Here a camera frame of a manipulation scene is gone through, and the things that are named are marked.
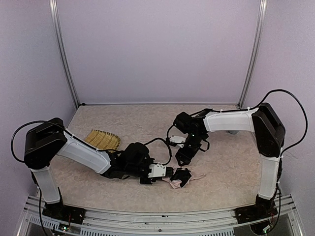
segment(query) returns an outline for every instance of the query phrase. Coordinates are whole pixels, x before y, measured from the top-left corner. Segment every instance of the purple backdrop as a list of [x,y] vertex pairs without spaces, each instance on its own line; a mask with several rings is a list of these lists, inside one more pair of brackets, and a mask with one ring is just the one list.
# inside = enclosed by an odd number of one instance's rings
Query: purple backdrop
[[82,102],[238,102],[259,0],[62,0],[58,9]]
[[[0,235],[10,236],[28,194],[35,192],[29,169],[10,152],[13,132],[23,123],[74,114],[58,53],[49,2],[0,1]],[[23,158],[24,132],[15,149]]]
[[[261,45],[246,104],[255,105],[271,89],[283,88],[303,103],[309,118],[309,132],[303,143],[284,155],[281,187],[292,194],[304,223],[306,235],[315,225],[315,2],[268,1]],[[286,94],[268,99],[283,121],[285,147],[298,141],[305,123],[296,102]]]

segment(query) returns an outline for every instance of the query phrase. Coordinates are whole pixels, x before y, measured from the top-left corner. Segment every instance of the beige tabletop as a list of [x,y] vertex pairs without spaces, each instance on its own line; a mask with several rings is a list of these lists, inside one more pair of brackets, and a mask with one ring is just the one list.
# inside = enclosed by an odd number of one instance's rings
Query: beige tabletop
[[[81,106],[69,130],[84,139],[92,129],[118,135],[119,149],[130,143],[165,137],[168,127],[181,111],[194,113],[205,105],[113,105]],[[211,106],[231,109],[231,106]],[[181,135],[175,128],[172,135]],[[52,170],[65,204],[98,209],[138,212],[182,212],[237,207],[255,202],[260,182],[260,159],[249,132],[231,135],[225,131],[210,133],[211,148],[199,151],[188,165],[205,178],[173,189],[165,181],[142,185],[139,179],[107,179],[67,158],[52,160]],[[166,146],[156,141],[148,146],[156,162],[168,160]],[[172,147],[173,155],[178,147]],[[175,158],[169,166],[176,165]]]

